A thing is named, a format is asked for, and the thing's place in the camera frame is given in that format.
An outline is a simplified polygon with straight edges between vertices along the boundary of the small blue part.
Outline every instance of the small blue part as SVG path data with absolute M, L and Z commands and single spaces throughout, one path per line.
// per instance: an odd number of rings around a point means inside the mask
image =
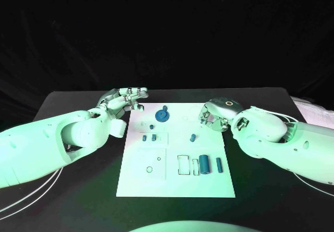
M 210 173 L 210 166 L 209 166 L 207 155 L 200 155 L 199 161 L 200 161 L 200 174 L 209 174 Z
M 217 172 L 222 173 L 223 172 L 223 167 L 222 167 L 222 160 L 220 158 L 216 158 L 217 161 Z
M 196 134 L 191 135 L 190 141 L 193 142 L 196 138 Z
M 164 105 L 163 110 L 155 113 L 155 119 L 158 122 L 165 122 L 168 120 L 167 106 Z

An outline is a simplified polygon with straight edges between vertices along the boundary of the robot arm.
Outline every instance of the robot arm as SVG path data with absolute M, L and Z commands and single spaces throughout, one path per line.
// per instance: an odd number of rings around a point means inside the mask
M 334 183 L 334 130 L 302 122 L 284 122 L 278 116 L 256 107 L 240 110 L 227 98 L 210 100 L 200 112 L 209 110 L 219 121 L 206 124 L 216 131 L 230 125 L 233 138 L 243 152 L 253 158 L 266 158 L 281 168 L 325 184 Z
M 125 111 L 141 110 L 147 88 L 112 89 L 96 108 L 20 125 L 0 133 L 0 188 L 34 180 L 91 154 L 108 136 L 124 136 Z

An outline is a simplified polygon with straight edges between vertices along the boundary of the black table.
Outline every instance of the black table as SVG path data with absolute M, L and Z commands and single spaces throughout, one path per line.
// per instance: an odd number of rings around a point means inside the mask
M 95 107 L 104 94 L 53 92 L 34 120 Z M 151 90 L 140 102 L 206 102 L 226 96 L 245 108 L 255 105 L 304 121 L 282 88 Z M 128 121 L 129 113 L 122 117 Z M 223 133 L 236 198 L 115 197 L 125 146 L 109 136 L 104 147 L 65 167 L 60 178 L 43 198 L 20 213 L 0 221 L 1 231 L 128 231 L 174 220 L 232 223 L 263 232 L 330 231 L 334 198 L 309 188 L 265 159 L 253 159 L 240 150 L 230 131 Z M 20 199 L 47 177 L 0 189 L 0 208 Z M 29 204 L 36 196 L 19 207 Z

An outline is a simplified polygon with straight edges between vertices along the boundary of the table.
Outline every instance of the table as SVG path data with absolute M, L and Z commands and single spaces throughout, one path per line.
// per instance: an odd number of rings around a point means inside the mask
M 93 108 L 104 93 L 52 92 L 34 120 Z M 206 102 L 226 96 L 245 108 L 255 105 L 304 121 L 282 88 L 150 90 L 148 93 L 150 97 L 140 102 Z M 115 197 L 125 136 L 122 139 L 109 136 L 104 147 L 63 168 L 42 199 L 0 221 L 0 231 L 122 232 L 174 220 L 219 221 L 263 232 L 330 231 L 334 198 L 311 189 L 268 160 L 249 157 L 230 130 L 223 137 L 236 198 Z M 0 189 L 0 208 L 32 192 L 46 179 Z

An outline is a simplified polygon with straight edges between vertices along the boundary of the white sheet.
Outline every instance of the white sheet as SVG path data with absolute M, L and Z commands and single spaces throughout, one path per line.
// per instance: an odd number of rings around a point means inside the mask
M 230 170 L 220 132 L 197 120 L 203 103 L 144 103 L 145 111 L 131 111 L 118 197 L 235 197 Z M 155 120 L 167 106 L 170 119 Z M 193 159 L 209 155 L 210 174 L 193 175 Z M 190 175 L 178 175 L 177 156 L 189 156 Z M 223 173 L 217 172 L 220 157 Z

